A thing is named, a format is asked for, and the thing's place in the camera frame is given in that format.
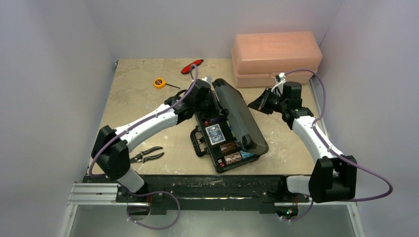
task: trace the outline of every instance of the orange plastic box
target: orange plastic box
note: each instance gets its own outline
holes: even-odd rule
[[[231,50],[237,87],[275,85],[275,75],[298,68],[317,71],[322,53],[311,32],[237,35]],[[287,81],[306,83],[313,75],[296,72]]]

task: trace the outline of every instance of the beige tabletop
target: beige tabletop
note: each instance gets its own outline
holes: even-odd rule
[[[196,59],[120,59],[106,104],[101,126],[111,128],[128,124],[157,108],[179,91],[165,86],[157,89],[153,81],[162,77],[167,83],[187,89],[189,75],[180,70]],[[234,73],[231,59],[204,59],[198,67],[199,78],[210,75],[223,78],[231,85]],[[260,96],[264,88],[239,88],[246,103]],[[309,85],[302,88],[303,106],[317,116]],[[269,152],[256,162],[226,171],[222,174],[311,174],[314,166],[310,153],[303,142],[282,121],[280,114],[265,115],[251,110],[265,140]],[[165,155],[146,163],[131,166],[140,174],[217,174],[209,156],[197,157],[189,138],[197,122],[194,118],[168,128],[139,145],[130,156],[154,146],[163,147]],[[93,173],[103,173],[96,165]]]

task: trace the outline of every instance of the red tool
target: red tool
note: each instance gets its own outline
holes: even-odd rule
[[[200,65],[203,61],[204,61],[203,59],[199,59],[199,60],[197,60],[197,61],[195,61],[195,62],[193,62],[193,63],[189,64],[188,66],[184,67],[184,68],[182,69],[182,71],[180,71],[180,72],[181,72],[182,74],[188,74],[188,73],[189,73],[189,71],[191,71],[191,65],[192,65],[192,64],[195,64],[195,65],[199,66],[199,65]]]

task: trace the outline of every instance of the tape measure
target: tape measure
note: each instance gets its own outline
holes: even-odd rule
[[[169,86],[172,86],[172,87],[175,87],[175,88],[180,89],[180,87],[177,87],[177,86],[174,86],[174,85],[171,85],[171,84],[167,84],[165,82],[165,80],[163,80],[163,78],[157,78],[157,79],[155,79],[153,84],[154,84],[154,87],[155,88],[158,88],[158,89],[163,88],[163,86],[165,86],[165,85],[169,85]]]

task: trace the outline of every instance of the white wall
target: white wall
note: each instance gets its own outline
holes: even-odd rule
[[[389,197],[359,203],[367,236],[418,235],[418,9],[417,0],[346,0],[321,45],[332,141],[394,184]],[[359,172],[357,197],[386,189]]]
[[[0,230],[56,237],[113,75],[83,0],[0,1]]]
[[[116,58],[217,58],[240,33],[309,30],[320,43],[343,0],[86,2]]]

